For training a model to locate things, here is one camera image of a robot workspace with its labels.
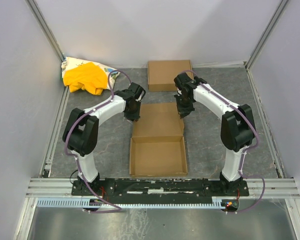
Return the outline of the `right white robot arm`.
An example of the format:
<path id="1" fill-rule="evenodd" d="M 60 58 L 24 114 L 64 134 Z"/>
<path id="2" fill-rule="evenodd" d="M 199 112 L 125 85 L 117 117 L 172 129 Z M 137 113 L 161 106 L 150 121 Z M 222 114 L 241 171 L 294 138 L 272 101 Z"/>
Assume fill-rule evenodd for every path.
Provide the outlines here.
<path id="1" fill-rule="evenodd" d="M 195 110 L 194 103 L 200 103 L 221 120 L 220 139 L 226 148 L 225 163 L 220 179 L 228 184 L 243 177 L 243 164 L 253 139 L 258 143 L 252 108 L 247 104 L 239 105 L 215 91 L 203 78 L 190 78 L 186 71 L 174 78 L 177 88 L 177 111 L 185 118 Z"/>

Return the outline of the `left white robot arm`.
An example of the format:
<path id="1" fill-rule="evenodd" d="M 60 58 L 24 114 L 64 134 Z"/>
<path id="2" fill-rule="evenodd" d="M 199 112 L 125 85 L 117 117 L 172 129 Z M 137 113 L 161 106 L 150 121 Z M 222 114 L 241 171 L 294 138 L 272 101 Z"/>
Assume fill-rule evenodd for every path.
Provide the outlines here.
<path id="1" fill-rule="evenodd" d="M 62 140 L 65 143 L 65 154 L 74 157 L 78 175 L 83 181 L 93 183 L 99 176 L 93 156 L 99 127 L 120 113 L 130 122 L 138 121 L 145 94 L 143 87 L 132 82 L 127 89 L 115 91 L 97 105 L 71 111 Z"/>

